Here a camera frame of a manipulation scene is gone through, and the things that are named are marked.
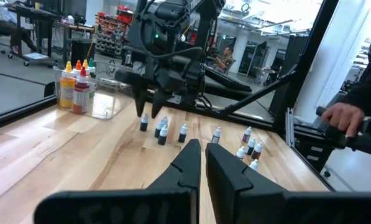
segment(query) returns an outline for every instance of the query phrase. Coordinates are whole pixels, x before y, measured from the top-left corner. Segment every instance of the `red bottle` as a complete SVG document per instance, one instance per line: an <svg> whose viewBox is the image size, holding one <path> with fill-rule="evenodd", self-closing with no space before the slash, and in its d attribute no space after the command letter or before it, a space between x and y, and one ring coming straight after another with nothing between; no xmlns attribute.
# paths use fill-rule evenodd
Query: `red bottle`
<svg viewBox="0 0 371 224"><path fill-rule="evenodd" d="M90 94L90 85L87 83L86 68L82 67L80 76L76 78L75 89L73 91L73 107L74 113L87 113L88 98Z"/></svg>

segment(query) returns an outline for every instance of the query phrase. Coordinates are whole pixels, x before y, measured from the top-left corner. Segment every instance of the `person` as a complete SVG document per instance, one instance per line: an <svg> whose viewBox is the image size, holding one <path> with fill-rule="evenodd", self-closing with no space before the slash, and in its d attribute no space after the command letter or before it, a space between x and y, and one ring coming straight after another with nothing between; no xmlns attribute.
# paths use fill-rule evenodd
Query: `person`
<svg viewBox="0 0 371 224"><path fill-rule="evenodd" d="M219 57L216 57L217 66L224 72L227 72L229 66L233 63L234 59L232 58L232 53L234 49L231 46L228 46L224 50L224 58L221 60Z"/></svg>
<svg viewBox="0 0 371 224"><path fill-rule="evenodd" d="M341 102L328 108L322 119L346 136L355 137L365 116L371 115L371 44L368 52L369 64L360 81L353 86Z"/></svg>
<svg viewBox="0 0 371 224"><path fill-rule="evenodd" d="M21 34L19 35L16 17L7 9L10 6L12 4L9 4L7 0L0 0L0 32L11 36L10 46L15 53L18 53L18 46L21 44L21 40L27 44L32 52L36 52L37 47L24 28L21 29Z"/></svg>

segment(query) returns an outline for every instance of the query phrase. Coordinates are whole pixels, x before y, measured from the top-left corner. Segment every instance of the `clear plastic bin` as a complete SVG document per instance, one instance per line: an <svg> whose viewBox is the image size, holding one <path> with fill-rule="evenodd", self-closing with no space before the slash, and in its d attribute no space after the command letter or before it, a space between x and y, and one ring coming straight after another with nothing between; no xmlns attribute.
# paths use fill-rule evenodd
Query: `clear plastic bin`
<svg viewBox="0 0 371 224"><path fill-rule="evenodd" d="M123 67L105 62L94 62L94 66L96 78L87 78L89 91L85 93L85 96L89 97L85 102L87 105L85 111L80 114L98 119L111 119L133 102L132 89L130 85L114 80L116 71L123 69ZM58 67L54 67L58 107L74 113L73 99L72 104L69 102L70 96L73 97L71 87L74 86L76 75L69 74L67 77L63 77L63 72Z"/></svg>

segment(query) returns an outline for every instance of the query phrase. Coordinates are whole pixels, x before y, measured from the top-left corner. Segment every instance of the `wood grain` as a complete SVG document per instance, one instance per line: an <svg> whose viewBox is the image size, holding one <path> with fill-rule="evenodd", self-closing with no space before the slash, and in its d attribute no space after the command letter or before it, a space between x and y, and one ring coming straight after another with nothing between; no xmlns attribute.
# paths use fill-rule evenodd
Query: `wood grain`
<svg viewBox="0 0 371 224"><path fill-rule="evenodd" d="M145 106L150 111L151 105ZM165 146L154 138L159 119L168 117ZM142 189L148 187L185 144L177 141L187 124L187 141L199 139L202 150L214 130L220 145L235 154L245 146L246 126L163 108L139 131L135 104L109 121L80 116L53 106L0 129L0 223L32 223L37 204L61 190ZM288 190L327 191L302 160L275 133L253 129L263 142L259 173ZM204 152L201 166L200 223L215 223L207 188ZM250 157L244 162L250 164Z"/></svg>

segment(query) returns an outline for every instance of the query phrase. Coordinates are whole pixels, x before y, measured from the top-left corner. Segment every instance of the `green bottle cap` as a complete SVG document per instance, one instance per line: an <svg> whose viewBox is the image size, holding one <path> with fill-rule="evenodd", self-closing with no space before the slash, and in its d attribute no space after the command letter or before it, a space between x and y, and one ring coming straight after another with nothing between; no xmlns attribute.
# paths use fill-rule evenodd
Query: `green bottle cap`
<svg viewBox="0 0 371 224"><path fill-rule="evenodd" d="M91 58L90 61L88 62L88 66L89 66L89 67L94 67L94 61L93 61L92 58Z"/></svg>

